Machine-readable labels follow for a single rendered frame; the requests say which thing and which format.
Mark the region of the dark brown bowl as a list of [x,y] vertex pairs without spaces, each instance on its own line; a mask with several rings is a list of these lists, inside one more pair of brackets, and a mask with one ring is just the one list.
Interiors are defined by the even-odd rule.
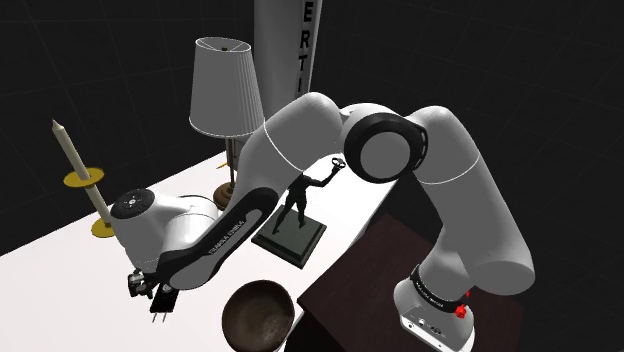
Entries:
[[295,320],[294,303],[286,289],[271,280],[244,284],[222,312],[222,332],[235,352],[276,352]]

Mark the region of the dark figure statue on base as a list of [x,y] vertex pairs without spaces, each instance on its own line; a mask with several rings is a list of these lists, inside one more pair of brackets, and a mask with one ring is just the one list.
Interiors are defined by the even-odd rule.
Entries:
[[285,204],[252,238],[252,242],[290,264],[303,269],[327,226],[305,214],[307,189],[327,185],[346,163],[334,157],[333,168],[324,180],[300,174],[287,189]]

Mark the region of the white candle in gold holder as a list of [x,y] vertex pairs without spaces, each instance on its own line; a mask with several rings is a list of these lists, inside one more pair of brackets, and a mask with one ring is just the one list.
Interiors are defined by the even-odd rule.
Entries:
[[96,167],[86,167],[64,126],[52,120],[52,132],[70,162],[73,170],[68,173],[63,183],[76,189],[83,189],[89,197],[100,218],[91,227],[91,233],[97,238],[114,236],[112,218],[97,184],[104,177],[104,171]]

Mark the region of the table lamp with grey shade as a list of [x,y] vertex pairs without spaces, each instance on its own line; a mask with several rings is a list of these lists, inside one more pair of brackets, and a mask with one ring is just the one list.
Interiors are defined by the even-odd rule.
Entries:
[[253,134],[263,122],[251,45],[223,37],[197,39],[189,123],[225,141],[230,173],[238,159],[235,140]]

